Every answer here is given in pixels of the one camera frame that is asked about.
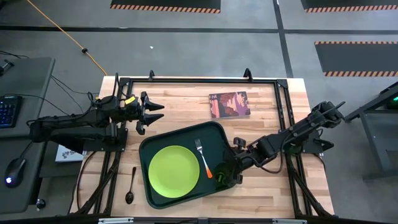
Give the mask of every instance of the silver fork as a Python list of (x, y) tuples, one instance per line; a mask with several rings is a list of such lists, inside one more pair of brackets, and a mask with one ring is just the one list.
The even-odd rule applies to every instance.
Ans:
[(207, 177), (210, 179), (210, 178), (213, 177), (213, 174), (211, 174), (211, 171), (210, 171), (209, 167), (207, 166), (205, 157), (203, 156), (203, 152), (202, 152), (203, 148), (201, 147), (200, 140), (199, 139), (195, 139), (195, 144), (197, 145), (197, 149), (198, 149), (198, 151), (201, 154), (201, 158), (203, 159), (203, 162), (205, 163)]

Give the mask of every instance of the floor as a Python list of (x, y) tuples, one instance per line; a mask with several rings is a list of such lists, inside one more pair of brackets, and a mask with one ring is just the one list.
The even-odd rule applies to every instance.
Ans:
[[(398, 20), (398, 10), (307, 14), (300, 0), (222, 0), (221, 14), (195, 14), (112, 10), (110, 0), (33, 2), (61, 26), (90, 31), (70, 34), (109, 73), (148, 75), (153, 70), (157, 75), (240, 77), (250, 68), (255, 77), (304, 78), (311, 106), (324, 100), (345, 101), (340, 109), (344, 115), (398, 81), (392, 77), (324, 77), (313, 46), (322, 40), (396, 41), (398, 23), (393, 21)], [(52, 27), (25, 1), (11, 1), (2, 9), (0, 26)], [(109, 32), (112, 27), (127, 29)], [(0, 30), (0, 40), (0, 50), (55, 58), (53, 75), (74, 90), (99, 91), (103, 74), (61, 32)], [(73, 96), (87, 105), (86, 96)], [(46, 99), (67, 113), (79, 112), (54, 82)], [(50, 114), (59, 112), (45, 103), (41, 115)], [(323, 139), (335, 143), (324, 160), (336, 215), (397, 223), (398, 179), (362, 181), (362, 175), (377, 168), (361, 122), (325, 130)], [(49, 202), (45, 209), (32, 208), (0, 219), (66, 214), (75, 178), (46, 180), (40, 191)]]

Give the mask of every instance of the computer mouse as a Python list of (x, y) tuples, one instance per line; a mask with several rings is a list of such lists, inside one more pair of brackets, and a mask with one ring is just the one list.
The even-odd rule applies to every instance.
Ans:
[(9, 188), (18, 187), (24, 177), (26, 160), (22, 158), (13, 159), (7, 166), (4, 180)]

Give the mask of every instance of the book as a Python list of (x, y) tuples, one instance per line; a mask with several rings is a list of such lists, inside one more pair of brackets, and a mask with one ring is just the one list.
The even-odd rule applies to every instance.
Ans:
[(250, 115), (248, 94), (245, 91), (209, 95), (212, 118), (230, 118)]
[(67, 149), (65, 146), (58, 145), (55, 162), (76, 162), (83, 161), (83, 155)]

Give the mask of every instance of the keyboard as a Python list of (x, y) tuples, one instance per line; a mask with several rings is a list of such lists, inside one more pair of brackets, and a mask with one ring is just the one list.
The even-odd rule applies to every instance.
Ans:
[(15, 127), (21, 103), (21, 96), (0, 98), (0, 129)]

